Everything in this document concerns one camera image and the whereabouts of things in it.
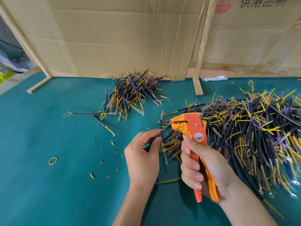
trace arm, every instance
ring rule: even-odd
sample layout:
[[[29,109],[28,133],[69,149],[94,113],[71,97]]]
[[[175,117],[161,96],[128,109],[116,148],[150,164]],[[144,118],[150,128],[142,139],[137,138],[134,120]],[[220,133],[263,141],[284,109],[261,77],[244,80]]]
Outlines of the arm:
[[[141,225],[142,214],[159,174],[159,148],[162,138],[156,138],[161,129],[139,133],[124,150],[129,170],[130,188],[112,226]]]
[[[203,182],[204,177],[199,172],[200,165],[190,158],[190,151],[198,154],[205,161],[216,181],[221,200],[219,205],[233,226],[277,226],[258,198],[235,175],[224,157],[209,146],[204,147],[195,143],[186,135],[182,143],[181,170],[182,180],[189,187],[202,189],[202,193],[210,197],[208,186]]]

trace orange and red wire stripper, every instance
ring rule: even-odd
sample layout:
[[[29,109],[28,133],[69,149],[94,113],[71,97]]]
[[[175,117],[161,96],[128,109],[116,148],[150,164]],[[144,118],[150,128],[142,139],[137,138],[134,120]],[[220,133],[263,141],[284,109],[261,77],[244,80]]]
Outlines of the orange and red wire stripper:
[[[179,131],[183,133],[184,135],[188,135],[192,140],[197,142],[198,144],[201,144],[203,146],[206,146],[207,144],[207,136],[206,136],[206,125],[207,121],[201,120],[201,114],[200,113],[184,113],[180,116],[174,117],[171,119],[171,127],[175,131]],[[195,154],[194,152],[190,151],[190,157],[200,163],[199,156]],[[219,197],[216,190],[216,184],[214,177],[210,174],[205,162],[203,159],[201,159],[201,162],[204,165],[207,177],[208,177],[208,187],[209,192],[211,195],[211,198],[213,201],[218,202]],[[202,201],[202,194],[201,190],[194,190],[195,198],[197,202]]]

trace green tabletop surface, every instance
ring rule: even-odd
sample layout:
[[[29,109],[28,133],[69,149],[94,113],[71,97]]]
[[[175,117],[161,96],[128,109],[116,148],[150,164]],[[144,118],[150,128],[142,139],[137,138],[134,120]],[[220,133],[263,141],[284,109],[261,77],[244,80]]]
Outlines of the green tabletop surface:
[[[3,226],[111,225],[129,187],[126,159],[121,154],[138,132],[159,128],[157,119],[162,110],[180,109],[186,100],[189,103],[197,98],[198,102],[207,102],[214,92],[224,98],[244,98],[239,87],[250,89],[247,78],[201,82],[202,96],[195,95],[192,79],[162,83],[160,93],[172,98],[164,101],[163,106],[148,101],[144,117],[132,109],[126,122],[122,119],[118,123],[117,116],[103,120],[115,133],[113,137],[104,127],[97,126],[93,116],[63,118],[66,110],[77,113],[102,110],[104,88],[113,89],[113,80],[58,77],[32,94],[26,92],[44,78],[40,72],[0,95],[0,225]],[[296,78],[252,80],[256,92],[273,87],[276,94],[294,89],[301,92],[301,81]],[[52,157],[58,157],[58,162],[49,165]],[[158,181],[175,179],[180,174],[178,161],[165,165],[161,158]],[[267,200],[285,217],[282,220],[270,211],[277,224],[300,225],[300,200],[280,188],[275,191],[275,198]],[[300,190],[296,194],[301,198]],[[207,198],[196,203],[193,190],[180,180],[154,186],[142,224],[230,225],[230,222],[219,205]]]

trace cardboard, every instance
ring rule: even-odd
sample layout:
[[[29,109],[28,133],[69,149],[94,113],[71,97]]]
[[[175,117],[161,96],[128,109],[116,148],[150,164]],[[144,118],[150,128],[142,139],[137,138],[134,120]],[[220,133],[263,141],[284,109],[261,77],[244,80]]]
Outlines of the cardboard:
[[[301,0],[218,0],[202,69],[301,76]]]
[[[204,9],[204,0],[0,1],[52,76],[97,78],[149,68],[185,79]]]

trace red circular logo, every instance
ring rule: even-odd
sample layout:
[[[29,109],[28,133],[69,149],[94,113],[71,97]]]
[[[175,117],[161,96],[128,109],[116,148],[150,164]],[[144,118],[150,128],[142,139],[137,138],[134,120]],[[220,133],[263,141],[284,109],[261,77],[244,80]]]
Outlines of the red circular logo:
[[[194,137],[195,141],[197,141],[197,142],[202,142],[204,139],[203,134],[201,134],[199,132],[195,133],[193,137]]]
[[[216,12],[219,14],[223,14],[227,12],[232,6],[233,0],[218,0]]]

